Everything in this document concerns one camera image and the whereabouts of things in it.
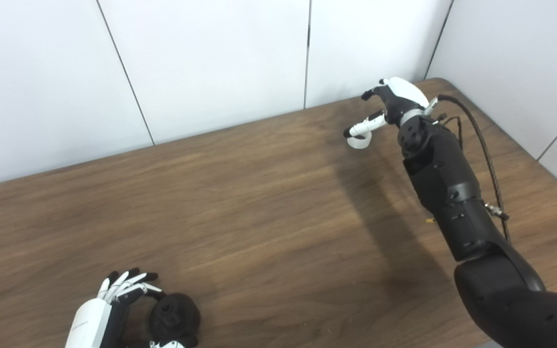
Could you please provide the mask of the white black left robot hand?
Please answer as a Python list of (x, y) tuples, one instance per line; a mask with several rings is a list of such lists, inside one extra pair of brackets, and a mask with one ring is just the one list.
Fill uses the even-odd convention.
[[(102, 281), (96, 297), (76, 311), (67, 348), (196, 348), (201, 313), (184, 293), (167, 294), (152, 284), (157, 273), (135, 267), (112, 271)], [(143, 296), (156, 300), (148, 317), (149, 339), (126, 342), (123, 338), (130, 306)]]

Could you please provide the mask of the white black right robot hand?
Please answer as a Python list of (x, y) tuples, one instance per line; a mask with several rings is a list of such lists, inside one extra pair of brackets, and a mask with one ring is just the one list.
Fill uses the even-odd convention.
[(362, 93), (361, 99), (380, 97), (385, 108), (368, 116), (343, 132), (345, 139), (363, 137), (385, 125), (402, 126), (414, 116), (424, 116), (429, 100), (414, 84), (400, 77), (381, 79), (379, 85)]

